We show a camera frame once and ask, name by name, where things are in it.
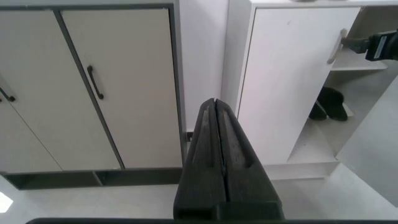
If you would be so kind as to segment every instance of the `white floor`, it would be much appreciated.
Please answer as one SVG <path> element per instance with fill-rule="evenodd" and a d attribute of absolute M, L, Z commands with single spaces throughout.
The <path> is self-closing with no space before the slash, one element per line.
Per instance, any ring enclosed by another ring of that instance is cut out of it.
<path fill-rule="evenodd" d="M 273 184 L 287 219 L 398 220 L 394 206 L 342 165 L 327 179 Z M 0 192 L 13 203 L 0 213 L 0 223 L 38 217 L 172 218 L 176 191 L 177 185 L 18 191 L 1 178 Z"/>

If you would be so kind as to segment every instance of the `door handle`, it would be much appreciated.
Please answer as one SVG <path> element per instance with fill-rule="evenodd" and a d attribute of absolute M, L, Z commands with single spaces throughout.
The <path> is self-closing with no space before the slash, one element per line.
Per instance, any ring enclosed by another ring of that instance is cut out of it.
<path fill-rule="evenodd" d="M 95 89 L 95 92 L 97 93 L 98 98 L 100 100 L 102 100 L 104 98 L 104 95 L 102 93 L 100 93 L 100 91 L 98 90 L 97 84 L 95 83 L 94 76 L 93 76 L 93 67 L 91 65 L 89 65 L 87 67 L 87 72 L 88 72 L 88 75 L 90 76 L 91 82 L 94 85 L 94 89 Z"/>
<path fill-rule="evenodd" d="M 335 47 L 333 48 L 332 53 L 330 54 L 330 57 L 328 59 L 328 64 L 330 65 L 331 63 L 335 62 L 338 52 L 340 52 L 340 50 L 342 50 L 343 48 L 343 44 L 341 43 L 341 40 L 347 36 L 347 30 L 346 29 L 342 29 L 340 31 L 340 34 L 338 36 L 337 42 L 335 44 Z"/>
<path fill-rule="evenodd" d="M 3 96 L 4 96 L 8 101 L 10 101 L 10 102 L 14 102 L 14 101 L 15 101 L 15 98 L 14 98 L 13 96 L 8 96 L 7 93 L 6 93 L 2 88 L 0 88 L 0 93 L 3 94 Z"/>

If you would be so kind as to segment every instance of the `cabinet base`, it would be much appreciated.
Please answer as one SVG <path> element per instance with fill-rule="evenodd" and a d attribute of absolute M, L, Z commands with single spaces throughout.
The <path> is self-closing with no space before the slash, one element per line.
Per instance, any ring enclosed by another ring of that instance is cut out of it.
<path fill-rule="evenodd" d="M 178 184 L 182 168 L 1 174 L 19 190 Z"/>

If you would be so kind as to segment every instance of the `black shoe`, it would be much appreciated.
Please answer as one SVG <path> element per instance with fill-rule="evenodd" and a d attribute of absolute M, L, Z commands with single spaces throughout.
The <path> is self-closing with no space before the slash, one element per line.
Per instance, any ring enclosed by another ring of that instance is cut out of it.
<path fill-rule="evenodd" d="M 322 87 L 317 100 L 330 119 L 336 121 L 346 121 L 348 119 L 347 113 L 343 108 L 344 96 L 339 91 Z"/>
<path fill-rule="evenodd" d="M 312 107 L 310 116 L 308 117 L 314 121 L 323 121 L 326 119 L 326 113 L 319 107 L 317 103 L 315 103 Z"/>

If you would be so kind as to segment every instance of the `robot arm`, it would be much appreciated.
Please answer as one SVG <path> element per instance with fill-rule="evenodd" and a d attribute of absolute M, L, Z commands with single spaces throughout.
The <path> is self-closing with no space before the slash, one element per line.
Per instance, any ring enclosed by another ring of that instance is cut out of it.
<path fill-rule="evenodd" d="M 343 38 L 341 43 L 357 54 L 366 53 L 366 60 L 398 60 L 398 31 L 373 34 L 367 39 Z"/>

